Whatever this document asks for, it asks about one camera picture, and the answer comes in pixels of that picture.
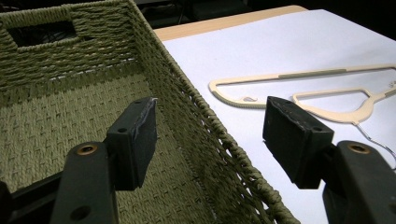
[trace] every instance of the woven basket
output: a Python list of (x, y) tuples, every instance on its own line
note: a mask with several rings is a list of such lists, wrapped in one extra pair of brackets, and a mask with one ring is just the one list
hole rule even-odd
[[(9, 30), (71, 21), (77, 37), (19, 47)], [(11, 191), (102, 141), (133, 100), (158, 100), (142, 189), (118, 192), (120, 223), (297, 223), (130, 1), (0, 14), (0, 179)]]

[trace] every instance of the wire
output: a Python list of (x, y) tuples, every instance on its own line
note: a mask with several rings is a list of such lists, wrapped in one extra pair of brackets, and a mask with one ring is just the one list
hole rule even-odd
[[(359, 124), (358, 124), (358, 125), (355, 125), (355, 126), (359, 129), (359, 131), (361, 131), (361, 133), (364, 135), (365, 138), (367, 138), (367, 140), (369, 140), (370, 142), (372, 142), (372, 143), (374, 143), (374, 144), (377, 144), (378, 146), (381, 146), (381, 147), (384, 148), (388, 153), (390, 153), (390, 155), (392, 155), (393, 159), (394, 159), (395, 162), (396, 162), (396, 153), (394, 153), (389, 147), (385, 146), (384, 144), (375, 141), (372, 137), (370, 137), (370, 135), (369, 135), (367, 132), (365, 132), (365, 131), (363, 130), (363, 128), (362, 128)], [(396, 171), (396, 164), (395, 164), (395, 166), (392, 168), (392, 170)]]

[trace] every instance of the wicker basket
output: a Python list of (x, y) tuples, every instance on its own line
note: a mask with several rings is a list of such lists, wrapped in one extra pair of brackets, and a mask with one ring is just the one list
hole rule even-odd
[[(71, 21), (77, 37), (19, 47), (13, 28)], [(11, 191), (101, 141), (133, 100), (158, 100), (142, 189), (118, 192), (120, 223), (296, 223), (130, 1), (0, 14), (0, 179)]]

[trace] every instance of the beige hanger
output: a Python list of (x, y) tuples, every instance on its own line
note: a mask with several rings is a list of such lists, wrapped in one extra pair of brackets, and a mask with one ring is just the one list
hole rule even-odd
[[(311, 105), (303, 105), (299, 98), (301, 97), (309, 97), (309, 96), (324, 96), (324, 95), (333, 95), (339, 93), (346, 92), (363, 92), (368, 96), (367, 100), (365, 100), (361, 107), (352, 112), (333, 112), (324, 109), (320, 109)], [(292, 99), (295, 104), (297, 104), (300, 108), (309, 111), (319, 117), (324, 119), (328, 119), (335, 122), (340, 123), (352, 123), (353, 125), (358, 125), (359, 123), (367, 120), (373, 113), (374, 104), (378, 101), (381, 101), (391, 95), (396, 94), (396, 86), (392, 88), (382, 91), (378, 94), (372, 94), (364, 88), (353, 88), (353, 89), (340, 89), (340, 90), (329, 90), (329, 91), (308, 91), (308, 92), (300, 92), (292, 95)]]
[(327, 69), (327, 70), (311, 70), (304, 72), (294, 72), (294, 73), (279, 73), (272, 75), (261, 75), (261, 76), (252, 76), (252, 77), (230, 77), (230, 78), (221, 78), (212, 80), (209, 82), (209, 89), (212, 94), (217, 97), (220, 101), (227, 105), (236, 106), (236, 107), (244, 107), (244, 108), (259, 108), (265, 109), (265, 102), (260, 102), (258, 99), (245, 96), (239, 100), (232, 99), (222, 92), (219, 91), (218, 86), (220, 85), (230, 85), (230, 84), (238, 84), (238, 83), (249, 83), (249, 82), (257, 82), (257, 81), (271, 81), (277, 79), (290, 79), (290, 78), (299, 78), (299, 77), (320, 77), (327, 76), (333, 74), (343, 74), (349, 72), (362, 72), (362, 71), (372, 71), (372, 70), (380, 70), (380, 69), (396, 69), (396, 64), (374, 64), (374, 65), (365, 65), (365, 66), (354, 66), (348, 68), (335, 68), (335, 69)]

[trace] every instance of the white surface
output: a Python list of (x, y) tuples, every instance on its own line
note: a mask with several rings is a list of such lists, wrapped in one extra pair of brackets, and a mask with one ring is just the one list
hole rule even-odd
[[(302, 223), (327, 223), (320, 189), (297, 189), (262, 141), (265, 110), (241, 109), (220, 102), (209, 91), (210, 80), (375, 63), (396, 63), (396, 42), (324, 10), (306, 11), (256, 21), (216, 32), (164, 42), (195, 88), (214, 109), (229, 133), (247, 152), (265, 179), (282, 195), (283, 202)], [(301, 78), (222, 87), (234, 97), (290, 99), (295, 92), (364, 87), (383, 91), (396, 80), (393, 70), (321, 78)], [(365, 96), (349, 94), (306, 100), (334, 111), (359, 107)], [(375, 105), (374, 114), (361, 126), (375, 140), (396, 149), (396, 96)], [(335, 131), (333, 142), (361, 141), (376, 147), (393, 166), (384, 149), (366, 141), (356, 127), (321, 119)]]

